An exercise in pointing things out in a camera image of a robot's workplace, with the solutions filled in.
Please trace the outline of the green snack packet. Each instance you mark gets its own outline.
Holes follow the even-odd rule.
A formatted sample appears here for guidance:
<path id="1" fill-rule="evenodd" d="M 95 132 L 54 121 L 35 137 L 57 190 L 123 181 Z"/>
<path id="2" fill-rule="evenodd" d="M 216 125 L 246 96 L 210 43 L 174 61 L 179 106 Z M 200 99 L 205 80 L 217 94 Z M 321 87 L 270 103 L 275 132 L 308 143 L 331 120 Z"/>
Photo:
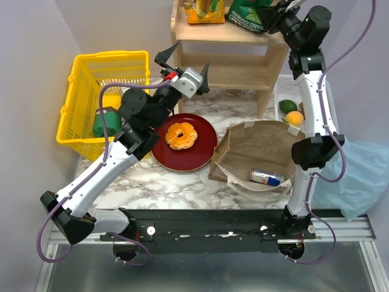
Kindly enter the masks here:
<path id="1" fill-rule="evenodd" d="M 265 28 L 258 17 L 258 8 L 267 8 L 272 0 L 234 0 L 225 14 L 225 20 L 254 33 L 263 33 Z"/>

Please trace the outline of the orange fluffy food item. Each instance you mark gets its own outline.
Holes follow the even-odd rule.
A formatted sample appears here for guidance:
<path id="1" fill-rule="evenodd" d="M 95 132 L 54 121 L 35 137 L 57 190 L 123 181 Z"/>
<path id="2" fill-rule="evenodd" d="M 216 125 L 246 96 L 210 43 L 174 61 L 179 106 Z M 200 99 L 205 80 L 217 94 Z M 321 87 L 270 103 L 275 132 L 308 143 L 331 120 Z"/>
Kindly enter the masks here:
<path id="1" fill-rule="evenodd" d="M 188 122 L 174 123 L 165 135 L 166 143 L 173 150 L 189 149 L 194 145 L 197 138 L 197 131 Z"/>

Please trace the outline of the yellow snack bag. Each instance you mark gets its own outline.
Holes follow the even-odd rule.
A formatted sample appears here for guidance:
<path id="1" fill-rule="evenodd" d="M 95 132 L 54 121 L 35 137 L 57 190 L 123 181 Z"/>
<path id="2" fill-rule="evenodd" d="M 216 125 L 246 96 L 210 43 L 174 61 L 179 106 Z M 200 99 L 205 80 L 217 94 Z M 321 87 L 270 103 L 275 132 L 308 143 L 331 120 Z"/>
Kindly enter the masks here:
<path id="1" fill-rule="evenodd" d="M 223 24 L 225 4 L 223 0 L 188 0 L 183 7 L 189 24 Z"/>

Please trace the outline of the green lime fruit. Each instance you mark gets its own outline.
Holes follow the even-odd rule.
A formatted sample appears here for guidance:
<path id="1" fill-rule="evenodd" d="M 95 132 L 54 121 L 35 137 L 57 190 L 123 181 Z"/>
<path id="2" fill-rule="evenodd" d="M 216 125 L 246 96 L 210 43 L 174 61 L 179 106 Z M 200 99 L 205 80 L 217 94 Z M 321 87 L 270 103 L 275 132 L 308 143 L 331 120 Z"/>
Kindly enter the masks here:
<path id="1" fill-rule="evenodd" d="M 284 114 L 288 114 L 292 111 L 298 110 L 297 104 L 294 101 L 288 100 L 288 99 L 278 102 L 278 106 L 279 106 L 281 112 Z"/>

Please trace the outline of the orange fruit with leaf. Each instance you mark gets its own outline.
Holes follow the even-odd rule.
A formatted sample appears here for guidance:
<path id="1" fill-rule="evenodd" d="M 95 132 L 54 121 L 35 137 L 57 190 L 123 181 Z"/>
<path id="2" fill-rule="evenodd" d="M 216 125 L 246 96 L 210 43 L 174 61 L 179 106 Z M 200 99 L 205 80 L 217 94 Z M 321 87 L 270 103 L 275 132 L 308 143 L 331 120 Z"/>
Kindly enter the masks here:
<path id="1" fill-rule="evenodd" d="M 283 122 L 294 127 L 300 127 L 303 124 L 304 120 L 304 115 L 302 115 L 302 113 L 299 111 L 291 111 L 287 113 L 285 118 L 282 118 Z"/>

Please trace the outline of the brown paper grocery bag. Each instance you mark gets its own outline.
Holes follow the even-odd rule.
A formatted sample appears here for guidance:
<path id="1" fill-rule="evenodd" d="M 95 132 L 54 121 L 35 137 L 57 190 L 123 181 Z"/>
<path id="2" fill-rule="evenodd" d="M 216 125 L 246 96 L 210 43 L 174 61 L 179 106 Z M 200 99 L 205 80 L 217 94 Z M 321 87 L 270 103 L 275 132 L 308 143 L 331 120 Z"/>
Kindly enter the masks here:
<path id="1" fill-rule="evenodd" d="M 291 149 L 305 139 L 299 128 L 276 120 L 258 120 L 229 127 L 215 147 L 208 178 L 226 183 L 236 194 L 258 203 L 288 200 L 296 166 Z M 251 181 L 252 170 L 284 176 L 279 186 Z"/>

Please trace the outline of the light blue plastic bag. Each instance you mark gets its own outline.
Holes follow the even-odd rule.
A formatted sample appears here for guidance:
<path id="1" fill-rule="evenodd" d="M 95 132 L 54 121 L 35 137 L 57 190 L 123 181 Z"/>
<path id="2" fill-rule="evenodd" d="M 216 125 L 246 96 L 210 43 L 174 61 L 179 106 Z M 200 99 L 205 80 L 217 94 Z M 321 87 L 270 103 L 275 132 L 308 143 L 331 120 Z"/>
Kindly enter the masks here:
<path id="1" fill-rule="evenodd" d="M 319 178 L 312 198 L 315 209 L 339 209 L 349 221 L 365 214 L 388 187 L 388 147 L 346 140 L 345 174 L 330 183 Z"/>

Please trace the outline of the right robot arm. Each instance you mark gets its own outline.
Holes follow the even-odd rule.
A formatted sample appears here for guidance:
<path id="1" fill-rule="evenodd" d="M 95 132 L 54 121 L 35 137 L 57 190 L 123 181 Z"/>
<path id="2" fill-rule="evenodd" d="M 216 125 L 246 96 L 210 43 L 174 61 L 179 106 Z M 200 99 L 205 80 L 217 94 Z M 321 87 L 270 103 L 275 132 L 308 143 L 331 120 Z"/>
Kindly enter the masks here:
<path id="1" fill-rule="evenodd" d="M 296 165 L 295 181 L 279 225 L 286 238 L 308 229 L 317 179 L 326 163 L 336 153 L 342 153 L 345 142 L 331 119 L 324 87 L 326 64 L 320 46 L 330 28 L 331 12 L 317 5 L 300 20 L 297 12 L 301 3 L 279 1 L 275 6 L 256 10 L 264 29 L 269 34 L 281 33 L 291 50 L 289 68 L 300 90 L 306 118 L 306 137 L 291 150 Z"/>

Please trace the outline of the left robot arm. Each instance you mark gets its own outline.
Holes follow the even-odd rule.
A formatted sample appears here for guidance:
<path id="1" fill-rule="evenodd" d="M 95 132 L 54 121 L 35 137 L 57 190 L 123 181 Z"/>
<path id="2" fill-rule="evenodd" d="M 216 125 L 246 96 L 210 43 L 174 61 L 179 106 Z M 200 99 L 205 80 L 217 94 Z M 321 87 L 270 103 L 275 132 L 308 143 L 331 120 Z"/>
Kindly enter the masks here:
<path id="1" fill-rule="evenodd" d="M 72 183 L 58 192 L 47 191 L 40 201 L 61 233 L 72 245 L 94 233 L 115 233 L 121 240 L 129 240 L 135 231 L 126 210 L 97 210 L 92 208 L 96 198 L 126 169 L 136 165 L 160 139 L 160 128 L 183 97 L 193 97 L 209 92 L 208 69 L 201 72 L 192 68 L 182 70 L 167 65 L 176 42 L 154 61 L 161 66 L 162 83 L 151 85 L 154 95 L 145 92 L 147 85 L 136 83 L 108 83 L 102 94 L 111 87 L 120 90 L 121 104 L 118 114 L 124 119 L 114 140 L 105 141 L 105 150 L 89 168 Z"/>

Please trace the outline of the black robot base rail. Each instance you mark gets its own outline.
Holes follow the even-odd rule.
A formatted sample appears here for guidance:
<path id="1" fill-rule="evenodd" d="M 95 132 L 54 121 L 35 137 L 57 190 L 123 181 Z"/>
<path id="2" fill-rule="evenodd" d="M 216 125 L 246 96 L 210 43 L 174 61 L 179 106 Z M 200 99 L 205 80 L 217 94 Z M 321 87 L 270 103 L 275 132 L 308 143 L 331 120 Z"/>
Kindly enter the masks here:
<path id="1" fill-rule="evenodd" d="M 291 217 L 286 210 L 109 210 L 124 225 L 98 230 L 100 210 L 77 218 L 56 212 L 55 224 L 70 244 L 93 233 L 112 242 L 112 253 L 123 260 L 138 254 L 264 252 L 301 257 L 293 241 L 314 239 L 317 228 L 310 215 Z"/>

